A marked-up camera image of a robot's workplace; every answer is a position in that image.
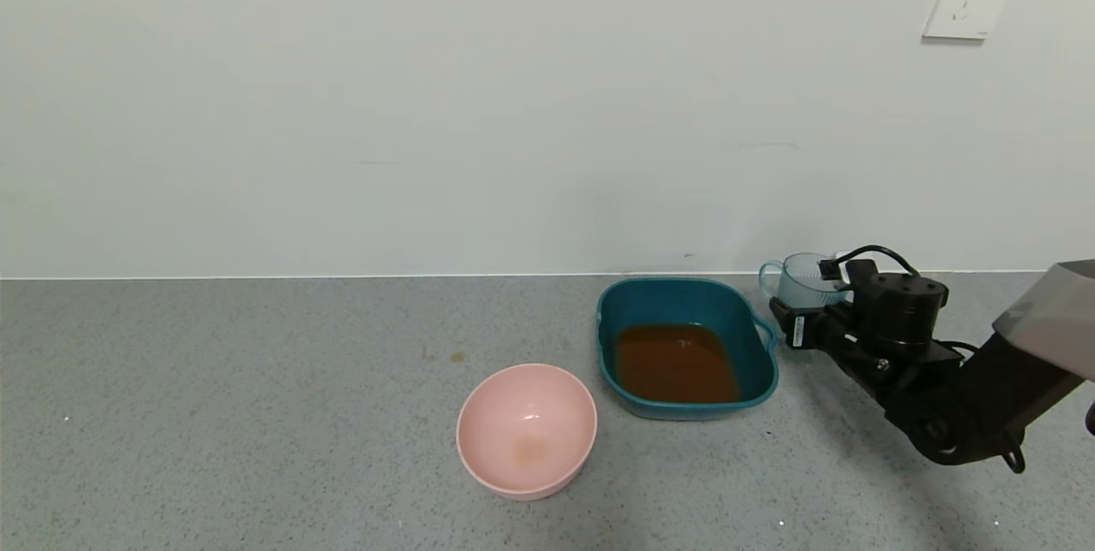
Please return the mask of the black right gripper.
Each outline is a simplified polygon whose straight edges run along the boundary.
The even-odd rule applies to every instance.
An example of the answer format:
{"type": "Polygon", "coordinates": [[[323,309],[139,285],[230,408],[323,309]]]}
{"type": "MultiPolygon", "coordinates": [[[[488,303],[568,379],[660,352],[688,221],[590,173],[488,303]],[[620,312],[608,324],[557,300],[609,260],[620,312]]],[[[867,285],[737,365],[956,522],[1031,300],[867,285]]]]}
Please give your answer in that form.
{"type": "Polygon", "coordinates": [[[851,345],[846,336],[854,330],[852,303],[793,308],[774,295],[769,310],[793,349],[845,351],[851,345]]]}

